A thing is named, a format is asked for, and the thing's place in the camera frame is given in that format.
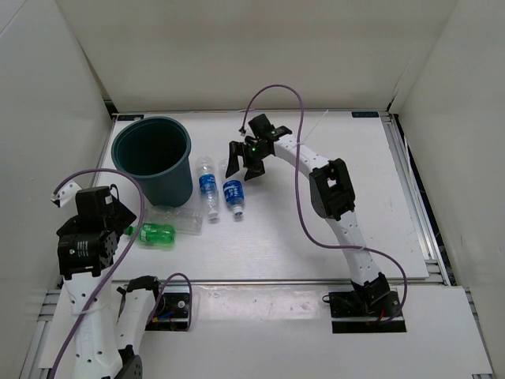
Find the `short blue-label water bottle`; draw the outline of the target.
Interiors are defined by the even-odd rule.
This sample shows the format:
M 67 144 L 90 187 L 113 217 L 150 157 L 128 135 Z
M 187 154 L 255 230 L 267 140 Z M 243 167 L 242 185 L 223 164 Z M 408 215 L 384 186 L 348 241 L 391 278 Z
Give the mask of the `short blue-label water bottle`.
M 222 188 L 224 201 L 229 211 L 231 211 L 236 220 L 240 220 L 244 213 L 245 195 L 242 184 L 233 177 L 226 177 L 227 160 L 222 159 L 219 162 L 219 173 L 222 179 Z

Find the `tall blue-label water bottle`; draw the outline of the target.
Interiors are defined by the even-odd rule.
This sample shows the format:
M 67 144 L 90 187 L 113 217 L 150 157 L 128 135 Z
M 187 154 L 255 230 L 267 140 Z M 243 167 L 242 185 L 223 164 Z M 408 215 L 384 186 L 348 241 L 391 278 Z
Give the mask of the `tall blue-label water bottle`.
M 219 219 L 219 192 L 212 158 L 204 156 L 197 159 L 196 174 L 204 213 L 210 222 L 217 222 Z

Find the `green plastic soda bottle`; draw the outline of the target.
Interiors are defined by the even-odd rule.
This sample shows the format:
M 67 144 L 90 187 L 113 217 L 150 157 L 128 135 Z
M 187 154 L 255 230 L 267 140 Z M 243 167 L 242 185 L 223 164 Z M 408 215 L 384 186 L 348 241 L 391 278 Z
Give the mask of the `green plastic soda bottle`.
M 175 240 L 175 229 L 168 224 L 143 223 L 141 226 L 129 226 L 124 234 L 132 237 L 137 230 L 137 241 L 144 246 L 171 247 Z

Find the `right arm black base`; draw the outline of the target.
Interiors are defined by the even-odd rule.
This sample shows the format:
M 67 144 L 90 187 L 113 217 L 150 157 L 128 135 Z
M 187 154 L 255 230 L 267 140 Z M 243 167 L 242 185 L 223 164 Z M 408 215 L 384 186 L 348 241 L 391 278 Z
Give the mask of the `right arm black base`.
M 397 291 L 391 291 L 372 307 L 367 307 L 354 291 L 329 292 L 322 301 L 330 306 L 333 334 L 406 332 Z

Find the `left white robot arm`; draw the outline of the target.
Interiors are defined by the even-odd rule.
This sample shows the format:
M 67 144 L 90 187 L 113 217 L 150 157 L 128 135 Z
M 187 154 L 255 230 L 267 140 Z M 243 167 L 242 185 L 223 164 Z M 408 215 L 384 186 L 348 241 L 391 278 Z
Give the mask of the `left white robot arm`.
M 148 316 L 164 310 L 154 276 L 114 288 L 109 274 L 123 232 L 136 219 L 107 186 L 80 189 L 77 214 L 58 230 L 58 264 L 79 322 L 67 343 L 75 347 L 73 378 L 141 378 L 138 354 Z

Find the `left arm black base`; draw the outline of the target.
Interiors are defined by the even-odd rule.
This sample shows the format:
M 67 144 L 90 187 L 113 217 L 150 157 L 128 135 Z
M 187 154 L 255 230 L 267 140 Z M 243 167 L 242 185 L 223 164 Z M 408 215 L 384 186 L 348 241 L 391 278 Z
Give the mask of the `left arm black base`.
M 192 315 L 193 297 L 187 285 L 168 286 L 146 331 L 187 332 Z

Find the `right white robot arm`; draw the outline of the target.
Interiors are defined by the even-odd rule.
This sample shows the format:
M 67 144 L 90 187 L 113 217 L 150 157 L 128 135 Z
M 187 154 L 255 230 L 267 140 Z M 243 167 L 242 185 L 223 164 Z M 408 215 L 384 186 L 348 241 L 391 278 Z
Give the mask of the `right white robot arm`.
M 275 156 L 293 166 L 309 180 L 315 213 L 332 229 L 350 270 L 354 305 L 363 315 L 386 313 L 389 283 L 372 252 L 366 247 L 355 213 L 355 192 L 342 159 L 329 160 L 304 146 L 285 126 L 275 127 L 265 114 L 249 122 L 251 136 L 229 143 L 226 177 L 236 174 L 243 161 L 244 180 L 265 174 L 264 159 Z

